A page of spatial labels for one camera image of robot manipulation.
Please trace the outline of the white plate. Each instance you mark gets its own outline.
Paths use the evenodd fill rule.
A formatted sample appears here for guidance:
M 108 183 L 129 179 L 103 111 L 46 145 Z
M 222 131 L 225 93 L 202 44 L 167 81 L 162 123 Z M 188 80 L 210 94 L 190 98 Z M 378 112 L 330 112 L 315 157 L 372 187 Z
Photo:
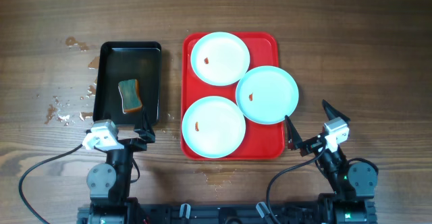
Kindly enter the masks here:
M 299 89 L 287 71 L 264 65 L 246 72 L 238 82 L 235 99 L 247 119 L 273 125 L 293 114 L 299 101 Z
M 231 100 L 207 96 L 192 103 L 182 120 L 186 145 L 196 154 L 219 159 L 232 154 L 246 135 L 243 113 Z
M 228 86 L 239 81 L 250 66 L 245 42 L 228 32 L 213 32 L 200 38 L 190 55 L 193 72 L 212 86 Z

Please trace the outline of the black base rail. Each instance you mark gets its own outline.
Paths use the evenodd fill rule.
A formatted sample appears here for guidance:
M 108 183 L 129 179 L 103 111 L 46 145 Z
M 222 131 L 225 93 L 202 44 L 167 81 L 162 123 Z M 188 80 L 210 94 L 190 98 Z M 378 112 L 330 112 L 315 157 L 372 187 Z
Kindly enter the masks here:
M 377 224 L 374 202 L 287 202 L 272 207 L 280 223 L 366 223 Z M 229 205 L 143 204 L 129 217 L 121 211 L 91 211 L 79 208 L 77 223 L 272 223 L 263 203 Z

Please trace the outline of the white plate top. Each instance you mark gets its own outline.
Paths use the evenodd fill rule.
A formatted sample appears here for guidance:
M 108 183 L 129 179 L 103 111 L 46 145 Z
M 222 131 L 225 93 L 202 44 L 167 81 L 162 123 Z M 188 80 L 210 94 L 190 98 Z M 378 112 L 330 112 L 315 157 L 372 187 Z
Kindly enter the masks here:
M 213 32 L 200 38 L 190 55 L 193 72 L 212 86 L 228 86 L 239 81 L 250 66 L 245 42 L 228 32 Z

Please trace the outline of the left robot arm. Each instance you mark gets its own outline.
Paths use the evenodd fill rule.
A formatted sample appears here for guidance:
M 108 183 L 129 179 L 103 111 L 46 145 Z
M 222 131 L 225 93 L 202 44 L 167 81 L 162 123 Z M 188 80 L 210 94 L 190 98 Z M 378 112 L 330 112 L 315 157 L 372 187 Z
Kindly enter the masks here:
M 148 143 L 155 142 L 155 133 L 149 123 L 146 109 L 141 109 L 134 131 L 137 138 L 118 138 L 119 130 L 110 119 L 99 120 L 86 132 L 82 145 L 87 150 L 106 154 L 104 163 L 94 166 L 87 175 L 90 207 L 80 210 L 78 223 L 148 223 L 149 218 L 137 198 L 130 198 L 132 168 L 136 165 L 133 154 L 145 151 Z

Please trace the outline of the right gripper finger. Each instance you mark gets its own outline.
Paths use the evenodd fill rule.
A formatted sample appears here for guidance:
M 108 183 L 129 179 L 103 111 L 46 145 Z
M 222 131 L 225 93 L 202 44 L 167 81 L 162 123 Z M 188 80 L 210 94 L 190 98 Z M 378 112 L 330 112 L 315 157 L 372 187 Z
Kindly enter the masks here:
M 287 115 L 285 116 L 285 123 L 288 133 L 288 148 L 290 150 L 296 150 L 298 149 L 298 145 L 302 143 L 302 138 Z
M 332 107 L 326 100 L 322 100 L 322 106 L 328 120 L 333 120 L 340 117 L 345 122 L 350 122 L 349 117 L 347 117 L 346 115 L 344 115 L 343 113 L 341 113 L 340 111 Z

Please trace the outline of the black water tray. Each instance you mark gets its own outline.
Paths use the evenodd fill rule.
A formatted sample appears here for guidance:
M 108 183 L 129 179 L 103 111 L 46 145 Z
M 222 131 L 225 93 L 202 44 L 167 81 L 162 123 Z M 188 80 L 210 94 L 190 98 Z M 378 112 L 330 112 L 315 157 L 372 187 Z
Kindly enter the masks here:
M 101 46 L 93 120 L 110 119 L 115 125 L 138 125 L 142 111 L 124 113 L 118 83 L 138 81 L 138 95 L 148 121 L 159 120 L 161 45 L 155 41 L 110 41 Z

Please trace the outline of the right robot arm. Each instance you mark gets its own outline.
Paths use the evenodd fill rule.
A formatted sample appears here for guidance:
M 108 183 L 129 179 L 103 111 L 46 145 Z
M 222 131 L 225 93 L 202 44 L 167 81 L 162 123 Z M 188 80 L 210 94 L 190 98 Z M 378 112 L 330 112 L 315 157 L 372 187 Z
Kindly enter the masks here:
M 313 155 L 313 162 L 328 181 L 332 193 L 319 194 L 316 201 L 286 204 L 285 223 L 376 223 L 375 196 L 379 170 L 363 158 L 347 159 L 341 144 L 350 137 L 350 118 L 322 101 L 328 121 L 322 132 L 302 140 L 294 124 L 285 117 L 289 149 L 301 156 Z

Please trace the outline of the green orange sponge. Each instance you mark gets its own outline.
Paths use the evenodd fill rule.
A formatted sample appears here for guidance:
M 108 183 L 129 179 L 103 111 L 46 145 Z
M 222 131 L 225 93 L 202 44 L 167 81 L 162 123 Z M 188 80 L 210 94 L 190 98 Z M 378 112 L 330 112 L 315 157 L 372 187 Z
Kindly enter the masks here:
M 133 113 L 141 110 L 143 104 L 139 95 L 137 79 L 123 80 L 118 83 L 123 113 Z

